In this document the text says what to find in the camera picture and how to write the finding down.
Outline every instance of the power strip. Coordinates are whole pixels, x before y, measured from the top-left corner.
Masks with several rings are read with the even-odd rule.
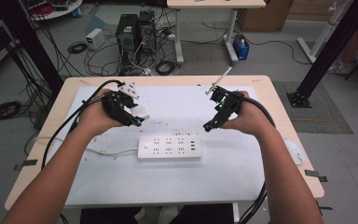
[[[148,135],[139,139],[140,160],[200,160],[201,138],[198,135]]]

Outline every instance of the gray floor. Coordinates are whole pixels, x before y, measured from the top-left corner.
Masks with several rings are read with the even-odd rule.
[[[91,14],[79,19],[70,15],[49,21],[50,30],[64,55],[66,48],[77,40],[84,40],[87,34],[85,29],[92,24],[105,25],[103,22],[92,21],[92,13],[98,10],[93,5],[86,7],[91,9]],[[225,27],[226,23],[208,23],[216,27]],[[296,43],[298,37],[304,37],[306,41],[315,41],[322,31],[323,25],[319,22],[295,22],[288,21],[280,33],[246,34],[253,42],[260,43],[268,40],[280,40],[290,44],[295,50],[295,57],[306,63],[307,58]],[[206,41],[220,36],[221,31],[207,28],[200,23],[186,23],[183,29],[183,39]],[[55,61],[53,47],[47,39],[38,34],[46,51]],[[172,60],[173,48],[167,46],[166,52]],[[221,42],[211,45],[184,44],[186,63],[175,71],[177,76],[183,75],[220,75],[230,63],[227,53]],[[274,81],[301,81],[310,69],[310,65],[296,63],[291,58],[291,49],[283,44],[271,43],[262,46],[251,45],[248,60],[241,61],[233,67],[231,75],[267,75]],[[85,54],[70,57],[70,62],[81,73],[85,74],[83,58]],[[117,50],[107,49],[96,57],[94,63],[105,64],[112,62],[117,57]],[[62,76],[68,76],[68,72],[62,70]],[[315,170],[321,175],[326,175],[328,182],[323,183],[325,195],[318,202],[320,206],[332,207],[333,211],[323,210],[325,223],[358,223],[358,76],[353,76],[345,81],[343,77],[326,75],[322,83],[336,103],[345,120],[351,126],[354,134],[323,134],[323,133],[299,133],[302,144],[312,161]],[[11,58],[6,57],[0,62],[0,104],[8,101],[19,100],[23,103],[27,95],[21,91],[25,88],[25,80],[20,70]],[[26,156],[23,152],[25,143],[36,132],[28,118],[17,118],[0,121],[0,221],[6,213],[4,203],[7,195],[19,174],[14,167],[22,163]],[[240,204],[243,212],[248,204]],[[70,223],[79,222],[79,210],[65,209]],[[146,217],[140,223],[156,223],[158,208],[147,208]],[[252,223],[268,223],[268,210],[266,206],[252,220]]]

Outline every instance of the hand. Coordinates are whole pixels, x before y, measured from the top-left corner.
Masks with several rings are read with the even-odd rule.
[[[243,95],[249,97],[247,91],[241,91]],[[242,101],[238,116],[232,120],[226,121],[220,128],[235,129],[242,133],[260,135],[263,131],[273,128],[264,113],[255,105]]]
[[[110,90],[102,89],[95,97],[101,96]],[[103,111],[103,105],[101,102],[96,102],[89,105],[81,114],[76,129],[82,129],[83,132],[87,132],[91,137],[105,133],[107,130],[113,127],[123,126],[120,122],[107,117]]]

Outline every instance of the desk leg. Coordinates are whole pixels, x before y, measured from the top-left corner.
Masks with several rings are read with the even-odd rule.
[[[175,35],[175,52],[176,52],[176,61],[178,63],[183,63],[185,59],[183,58],[182,52],[182,43],[180,42],[180,9],[176,9],[176,35]]]
[[[237,19],[237,12],[238,12],[237,8],[233,8],[231,11],[230,25],[229,25],[228,32],[227,32],[227,37],[225,39],[225,45],[228,50],[228,54],[229,54],[229,57],[231,58],[232,63],[238,62],[237,54],[235,53],[234,48],[232,47],[232,43],[231,43],[231,37],[232,37],[232,33],[234,31],[235,20]]]

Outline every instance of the cardboard box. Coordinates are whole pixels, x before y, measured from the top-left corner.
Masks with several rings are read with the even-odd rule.
[[[245,46],[241,46],[241,41],[244,40]],[[237,54],[239,60],[246,60],[249,54],[249,43],[244,35],[235,35],[232,47]]]
[[[286,22],[293,0],[271,0],[263,8],[240,10],[237,20],[244,32],[279,32]]]

